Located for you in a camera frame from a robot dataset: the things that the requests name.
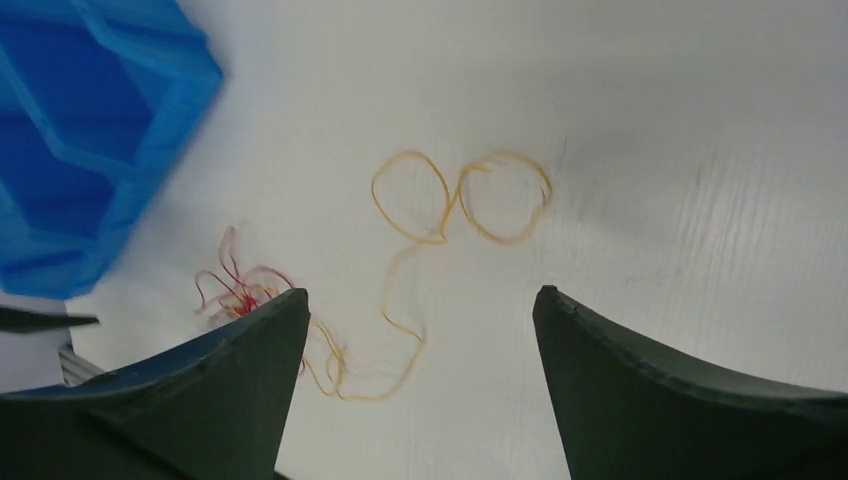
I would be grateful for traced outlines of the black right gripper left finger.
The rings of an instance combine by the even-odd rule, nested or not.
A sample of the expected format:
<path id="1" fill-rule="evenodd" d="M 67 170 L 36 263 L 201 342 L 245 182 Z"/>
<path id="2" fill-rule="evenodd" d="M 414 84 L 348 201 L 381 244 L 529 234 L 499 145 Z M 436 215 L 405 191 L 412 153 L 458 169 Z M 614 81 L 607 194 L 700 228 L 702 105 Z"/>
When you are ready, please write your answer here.
<path id="1" fill-rule="evenodd" d="M 77 386 L 1 398 L 5 479 L 272 479 L 310 322 L 286 291 Z"/>

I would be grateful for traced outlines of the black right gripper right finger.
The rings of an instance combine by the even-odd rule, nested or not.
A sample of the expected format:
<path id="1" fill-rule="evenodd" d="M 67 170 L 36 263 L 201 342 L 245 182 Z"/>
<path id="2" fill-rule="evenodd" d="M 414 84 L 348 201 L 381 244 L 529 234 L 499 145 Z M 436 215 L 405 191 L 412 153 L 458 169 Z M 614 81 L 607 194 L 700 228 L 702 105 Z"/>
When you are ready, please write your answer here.
<path id="1" fill-rule="evenodd" d="M 847 397 L 727 369 L 552 285 L 535 336 L 575 479 L 843 479 Z"/>

